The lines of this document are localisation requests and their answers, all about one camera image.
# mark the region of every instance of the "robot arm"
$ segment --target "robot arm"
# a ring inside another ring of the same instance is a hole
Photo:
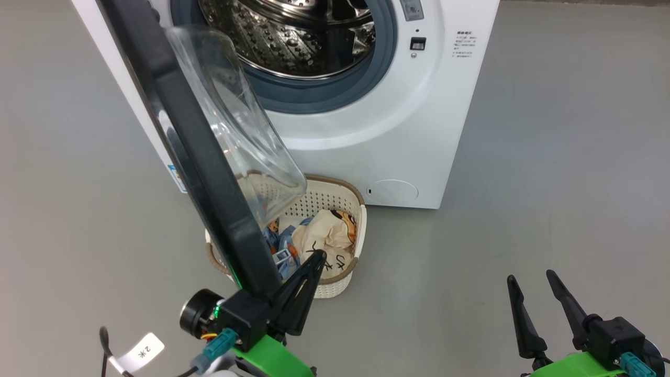
[[[639,331],[622,317],[603,320],[597,314],[587,315],[558,275],[547,271],[554,297],[561,302],[572,330],[572,343],[580,354],[552,362],[545,355],[547,344],[536,332],[523,304],[523,293],[517,279],[507,278],[517,334],[519,355],[533,359],[532,377],[664,377],[668,359]]]
[[[286,334],[302,333],[325,263],[324,252],[313,252],[271,300],[243,289],[228,299],[207,289],[197,292],[180,315],[184,331],[208,342],[191,367],[197,367],[198,374],[210,371],[213,362],[232,350],[238,368],[254,376],[315,376],[316,369],[307,367],[285,345]],[[225,368],[225,358],[219,364]]]

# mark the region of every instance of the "white tag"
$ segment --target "white tag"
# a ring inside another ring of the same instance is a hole
[[[163,348],[163,342],[153,333],[148,333],[133,349],[118,358],[117,362],[124,370],[133,373],[152,361]]]
[[[122,365],[119,364],[119,362],[117,361],[117,359],[114,356],[107,359],[107,361],[109,361],[109,363],[112,364],[112,366],[116,370],[118,370],[120,374],[123,374],[123,372],[125,372],[125,369],[123,369]]]

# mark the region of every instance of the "clothes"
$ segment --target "clothes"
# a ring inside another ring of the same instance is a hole
[[[346,212],[322,209],[296,227],[292,240],[300,260],[307,260],[313,250],[324,250],[327,257],[321,279],[332,278],[353,260],[356,223]]]
[[[263,229],[263,236],[270,247],[270,252],[275,255],[281,253],[283,250],[286,250],[290,254],[290,258],[284,261],[275,261],[279,262],[277,269],[281,278],[286,280],[300,267],[300,259],[298,257],[298,252],[293,246],[293,239],[291,235],[295,231],[295,227],[290,225],[286,227],[281,233],[279,233],[279,222],[281,219],[277,219],[270,223],[270,225]]]
[[[279,232],[283,232],[284,229],[290,227],[291,225],[294,228],[297,228],[306,218],[302,216],[282,216],[279,218]]]

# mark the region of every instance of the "stainless steel drum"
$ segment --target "stainless steel drum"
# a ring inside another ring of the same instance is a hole
[[[360,62],[375,46],[364,0],[198,0],[207,22],[246,63],[275,76],[318,80]]]

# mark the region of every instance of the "tag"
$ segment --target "tag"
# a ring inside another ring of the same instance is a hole
[[[186,190],[186,185],[182,180],[182,176],[179,175],[177,168],[175,168],[174,165],[168,165],[167,169],[170,171],[170,174],[172,175],[172,178],[174,179],[177,186],[179,186],[179,190],[184,194],[188,193],[188,191]]]
[[[153,333],[148,333],[133,349],[116,361],[123,370],[133,373],[152,361],[163,348],[165,348],[163,342]]]
[[[282,249],[272,255],[272,259],[275,261],[276,265],[280,265],[291,257],[288,249]]]

